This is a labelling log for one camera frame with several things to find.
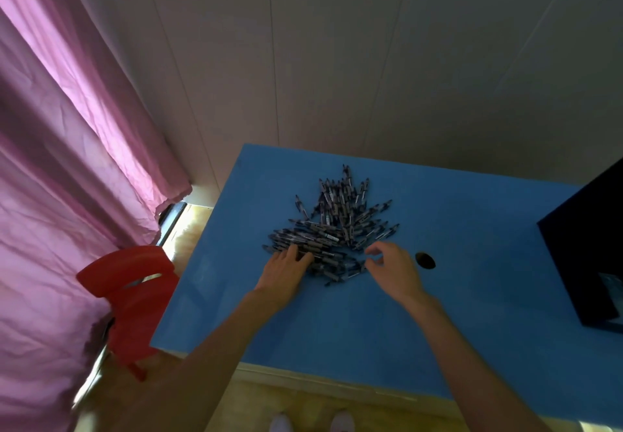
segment pink curtain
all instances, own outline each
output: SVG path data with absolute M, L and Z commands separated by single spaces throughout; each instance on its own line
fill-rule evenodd
M 75 274 L 191 187 L 79 0 L 0 9 L 0 429 L 61 431 L 108 311 Z

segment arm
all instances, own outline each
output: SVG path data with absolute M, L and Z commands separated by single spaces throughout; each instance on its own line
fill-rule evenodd
M 439 301 L 426 294 L 409 253 L 393 243 L 376 242 L 366 268 L 378 285 L 403 306 L 420 326 L 441 373 L 473 432 L 550 432 L 484 362 L 454 326 Z
M 298 247 L 275 253 L 253 291 L 166 379 L 131 407 L 116 431 L 202 432 L 255 333 L 290 302 L 305 270 L 307 253 L 297 261 Z

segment table surface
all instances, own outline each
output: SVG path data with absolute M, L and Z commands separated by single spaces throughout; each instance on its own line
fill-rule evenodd
M 545 416 L 623 425 L 623 335 L 580 324 L 536 223 L 576 186 L 247 144 L 152 339 L 190 352 L 251 290 L 262 244 L 311 210 L 318 178 L 370 178 L 369 205 L 400 223 L 392 241 L 424 251 L 425 288 L 485 360 Z M 242 359 L 338 381 L 450 398 L 423 335 L 369 274 L 300 294 Z

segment red plastic chair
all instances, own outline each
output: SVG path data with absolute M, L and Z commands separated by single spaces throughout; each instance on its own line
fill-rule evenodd
M 140 282 L 158 273 L 158 278 Z M 99 258 L 77 278 L 91 294 L 110 302 L 115 323 L 108 333 L 108 348 L 144 381 L 146 373 L 136 361 L 158 351 L 150 341 L 177 286 L 173 263 L 161 247 L 132 247 Z

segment shoe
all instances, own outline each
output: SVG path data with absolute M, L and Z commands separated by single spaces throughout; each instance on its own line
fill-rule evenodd
M 348 411 L 340 411 L 335 414 L 329 432 L 354 432 L 353 415 Z
M 269 432 L 294 432 L 290 418 L 284 413 L 277 414 L 270 423 Z

